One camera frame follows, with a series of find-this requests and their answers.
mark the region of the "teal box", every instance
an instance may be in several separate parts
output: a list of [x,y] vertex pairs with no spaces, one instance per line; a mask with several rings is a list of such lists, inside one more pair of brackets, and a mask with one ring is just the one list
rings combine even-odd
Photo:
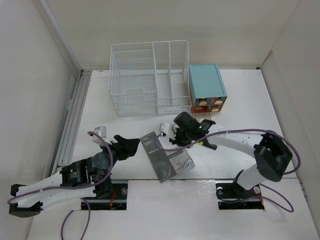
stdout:
[[189,65],[189,85],[193,106],[224,104],[228,96],[217,64]]

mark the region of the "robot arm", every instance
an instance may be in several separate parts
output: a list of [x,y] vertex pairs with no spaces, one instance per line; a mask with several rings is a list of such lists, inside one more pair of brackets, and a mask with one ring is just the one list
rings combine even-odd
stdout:
[[[115,135],[117,142],[109,142],[106,137],[106,129],[98,127],[94,131],[105,142],[109,143],[112,153],[113,166],[117,161],[126,160],[136,154],[140,140],[125,139]],[[26,193],[35,192],[16,198],[10,202],[9,214],[27,218],[32,217],[52,205],[72,199],[98,197],[104,198],[113,192],[110,178],[111,157],[107,148],[95,135],[92,141],[99,144],[102,151],[95,156],[73,162],[63,167],[54,175],[31,184],[29,186],[14,184],[11,186],[11,195],[14,197]],[[95,184],[106,175],[105,181]]]
[[199,123],[186,112],[180,113],[173,121],[174,125],[163,123],[160,126],[160,131],[172,144],[188,146],[208,136],[209,144],[238,150],[256,160],[256,164],[239,172],[233,181],[235,188],[243,192],[266,180],[279,182],[293,156],[284,142],[272,134],[228,132],[227,128],[211,120]]

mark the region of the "white tabletop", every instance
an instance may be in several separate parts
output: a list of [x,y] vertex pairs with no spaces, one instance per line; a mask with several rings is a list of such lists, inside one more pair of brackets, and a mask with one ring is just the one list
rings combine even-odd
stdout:
[[[221,75],[228,98],[221,112],[211,114],[214,121],[230,129],[257,128],[282,134],[260,70],[222,69]],[[109,71],[93,71],[72,161],[101,151],[87,135],[98,126],[106,127],[109,140],[117,134],[128,139],[140,138],[152,131],[158,133],[160,124],[172,122],[176,115],[117,117],[109,94]],[[187,151],[195,168],[178,176],[179,179],[233,179],[240,170],[256,163],[250,156],[223,146],[214,151],[195,145]],[[283,177],[294,178],[296,175]],[[134,157],[116,163],[112,179],[157,179],[141,144]]]
[[[214,180],[129,181],[127,210],[92,211],[84,240],[319,240],[297,179],[266,182],[294,207],[289,213],[265,201],[265,210],[219,210]],[[274,192],[261,188],[286,208]],[[59,240],[68,210],[34,217],[28,240]],[[66,240],[80,239],[88,211],[76,211],[64,227]]]

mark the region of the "metal wire rack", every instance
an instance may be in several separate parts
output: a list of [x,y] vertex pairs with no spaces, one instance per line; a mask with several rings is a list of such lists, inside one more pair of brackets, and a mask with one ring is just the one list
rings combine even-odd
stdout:
[[188,53],[185,40],[112,45],[109,88],[118,116],[189,111]]

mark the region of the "purple cable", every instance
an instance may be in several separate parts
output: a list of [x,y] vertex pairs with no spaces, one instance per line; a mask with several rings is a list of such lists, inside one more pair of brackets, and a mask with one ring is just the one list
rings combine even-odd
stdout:
[[292,149],[292,151],[294,152],[294,154],[296,155],[296,159],[297,159],[297,165],[296,167],[291,170],[291,171],[287,171],[285,172],[283,175],[287,175],[287,174],[292,174],[294,173],[295,171],[297,171],[299,168],[300,168],[300,165],[301,165],[301,158],[300,158],[300,155],[298,153],[298,151],[296,150],[296,148],[288,141],[286,140],[283,136],[277,134],[276,132],[274,131],[270,131],[270,130],[263,130],[263,129],[256,129],[256,128],[249,128],[249,129],[239,129],[239,130],[224,130],[224,131],[217,131],[217,132],[214,132],[214,133],[210,133],[208,135],[205,135],[201,138],[199,138],[198,140],[186,145],[186,146],[183,146],[183,147],[177,147],[177,148],[172,148],[172,149],[163,149],[165,150],[166,152],[176,152],[178,150],[182,150],[182,149],[186,149],[186,148],[190,148],[191,146],[201,142],[202,140],[204,139],[207,139],[211,136],[215,136],[215,135],[219,135],[219,134],[227,134],[227,133],[243,133],[243,132],[262,132],[262,133],[266,133],[266,134],[270,134],[270,135],[273,135],[273,136],[276,136],[278,138],[280,138],[282,141],[284,141],[286,144],[288,144],[290,146],[290,148]]
[[23,193],[23,194],[18,195],[18,196],[14,196],[14,197],[10,198],[6,203],[10,205],[11,201],[13,201],[13,200],[16,200],[16,199],[19,199],[19,198],[22,198],[22,197],[25,197],[25,196],[28,196],[28,195],[31,195],[31,194],[36,194],[36,193],[39,193],[40,191],[47,191],[47,190],[52,190],[52,189],[68,189],[68,190],[87,189],[87,188],[91,188],[91,187],[94,187],[96,185],[99,185],[99,184],[103,183],[111,174],[111,170],[112,170],[112,168],[114,166],[114,158],[112,156],[112,152],[111,152],[111,149],[109,147],[109,144],[105,140],[103,140],[102,137],[100,137],[97,133],[95,133],[93,131],[88,131],[88,134],[89,135],[95,135],[103,143],[103,145],[105,146],[105,148],[109,152],[109,156],[110,156],[109,170],[108,170],[107,174],[100,181],[97,181],[94,184],[88,184],[88,185],[83,185],[83,186],[75,186],[75,187],[72,187],[72,186],[48,186],[48,187],[45,187],[45,188],[42,188],[42,189],[38,189],[38,190],[34,190],[34,191]]
[[228,201],[227,203],[228,204],[236,204],[236,203],[242,203],[242,202],[246,202],[250,199],[266,199],[272,203],[274,203],[275,205],[277,205],[278,207],[282,208],[283,210],[289,212],[289,213],[293,213],[295,210],[294,210],[294,207],[292,206],[291,202],[285,197],[283,196],[280,192],[274,190],[273,188],[269,187],[269,186],[266,186],[264,184],[261,184],[260,183],[260,186],[263,186],[265,187],[266,189],[269,189],[273,192],[275,192],[276,194],[278,194],[280,197],[282,197],[290,206],[291,209],[287,209],[285,208],[284,206],[281,206],[279,203],[277,203],[276,201],[272,200],[271,198],[269,197],[266,197],[266,196],[252,196],[252,197],[248,197],[248,198],[245,198],[245,199],[241,199],[241,200],[235,200],[235,201]]
[[[86,234],[86,231],[88,229],[88,226],[89,226],[89,222],[90,222],[90,217],[91,217],[91,208],[90,208],[90,204],[87,202],[87,200],[85,200],[84,198],[80,198],[82,201],[85,202],[85,204],[87,205],[88,207],[88,219],[86,221],[86,225],[85,225],[85,228],[83,230],[83,233],[82,233],[82,236],[80,238],[80,240],[83,240],[84,239],[84,236]],[[66,224],[66,221],[67,219],[70,217],[70,215],[74,212],[74,210],[71,210],[68,215],[65,217],[65,219],[63,220],[63,223],[62,223],[62,226],[61,226],[61,231],[60,231],[60,236],[61,236],[61,240],[64,240],[64,227],[65,227],[65,224]]]

